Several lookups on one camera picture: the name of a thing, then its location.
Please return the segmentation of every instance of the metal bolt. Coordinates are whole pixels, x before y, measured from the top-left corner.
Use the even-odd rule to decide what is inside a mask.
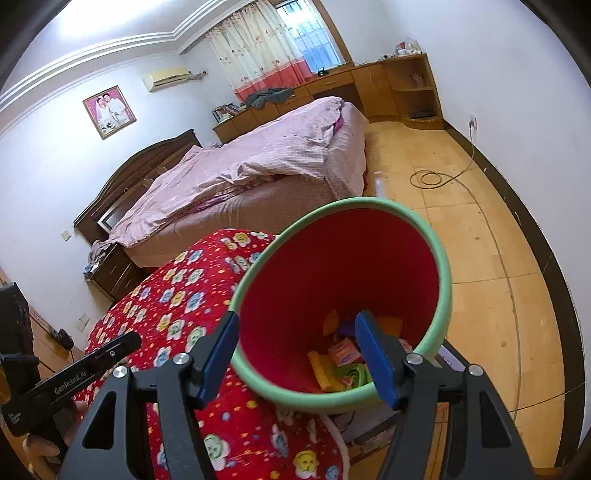
[[[474,375],[475,377],[481,377],[484,375],[484,370],[480,365],[470,365],[468,371],[470,372],[470,375]]]
[[[184,365],[190,358],[188,353],[177,353],[173,358],[173,362],[177,365]]]
[[[423,357],[418,353],[409,353],[407,355],[407,362],[411,365],[420,365],[423,363]]]
[[[115,378],[123,378],[125,375],[127,375],[127,372],[127,367],[120,365],[113,370],[113,376]]]

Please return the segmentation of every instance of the window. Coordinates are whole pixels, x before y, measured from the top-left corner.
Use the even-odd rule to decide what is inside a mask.
[[[313,73],[344,63],[329,29],[310,0],[286,2],[277,11]]]

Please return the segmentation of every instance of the black baseboard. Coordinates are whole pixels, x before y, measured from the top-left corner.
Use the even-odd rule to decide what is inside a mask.
[[[447,122],[445,129],[469,155],[472,154],[470,140]],[[521,227],[540,266],[552,299],[562,346],[564,391],[567,392],[564,399],[562,436],[556,458],[556,466],[564,466],[579,446],[585,401],[583,346],[573,301],[554,252],[529,210],[494,165],[477,148],[475,148],[474,161],[495,186]]]

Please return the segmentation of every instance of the nightstand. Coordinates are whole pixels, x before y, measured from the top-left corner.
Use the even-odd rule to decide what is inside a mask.
[[[87,281],[98,286],[115,301],[120,301],[147,276],[129,259],[123,247],[115,244]]]

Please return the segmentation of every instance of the headboard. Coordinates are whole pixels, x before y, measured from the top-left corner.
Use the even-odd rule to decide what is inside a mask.
[[[190,129],[137,152],[113,173],[94,202],[74,221],[74,228],[91,244],[107,240],[111,229],[152,182],[178,164],[193,145],[201,146]]]

